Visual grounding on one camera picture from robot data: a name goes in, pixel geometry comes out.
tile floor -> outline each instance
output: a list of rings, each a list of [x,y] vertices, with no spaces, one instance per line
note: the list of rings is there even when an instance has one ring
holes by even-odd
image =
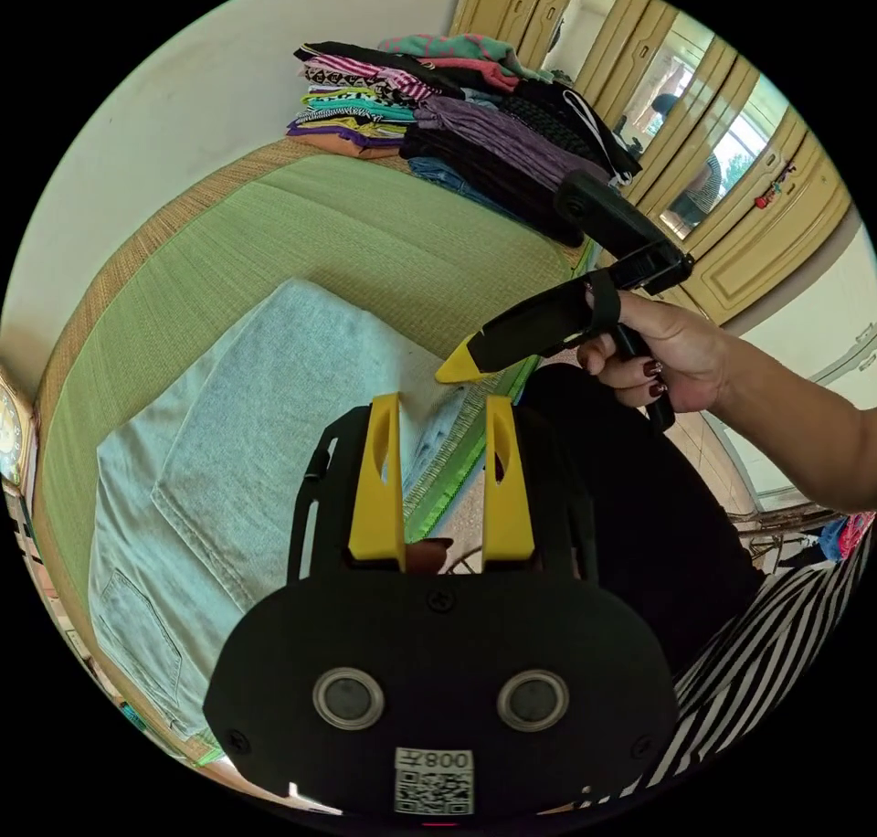
[[[552,362],[575,362],[572,352],[560,354]],[[679,414],[676,425],[667,436],[701,474],[707,486],[726,511],[746,514],[752,510],[752,499],[745,488],[727,451],[701,414]],[[453,514],[448,517],[436,535],[454,539],[449,551],[447,568],[463,554],[481,546],[481,511],[484,499],[484,473],[479,474],[469,491],[460,500]],[[481,554],[470,556],[466,563],[457,565],[453,571],[466,573],[481,571]]]

screw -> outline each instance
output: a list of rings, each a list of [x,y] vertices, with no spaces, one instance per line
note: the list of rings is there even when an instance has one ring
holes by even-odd
[[[444,615],[457,605],[457,598],[448,590],[430,590],[427,605],[439,615]]]
[[[641,736],[631,747],[630,756],[632,758],[644,758],[651,751],[651,737]]]
[[[239,755],[249,754],[249,740],[239,730],[229,730],[226,741]]]

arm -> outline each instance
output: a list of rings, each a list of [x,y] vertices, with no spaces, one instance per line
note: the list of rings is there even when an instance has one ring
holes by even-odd
[[[813,502],[847,514],[877,508],[877,408],[858,410],[746,341],[726,338],[715,416]]]
[[[877,408],[856,409],[697,313],[620,295],[620,321],[645,338],[678,413],[710,410],[813,502],[845,514],[877,508]],[[650,360],[622,362],[614,354],[611,338],[601,335],[578,357],[623,404],[654,401],[661,386]]]

label sticker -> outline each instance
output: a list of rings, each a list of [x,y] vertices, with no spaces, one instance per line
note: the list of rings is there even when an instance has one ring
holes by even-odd
[[[470,751],[398,748],[396,812],[420,816],[468,816],[475,811]]]

clock face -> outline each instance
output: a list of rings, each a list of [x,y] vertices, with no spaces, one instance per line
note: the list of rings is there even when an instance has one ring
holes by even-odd
[[[16,403],[0,387],[0,473],[16,487],[21,483],[21,420]]]

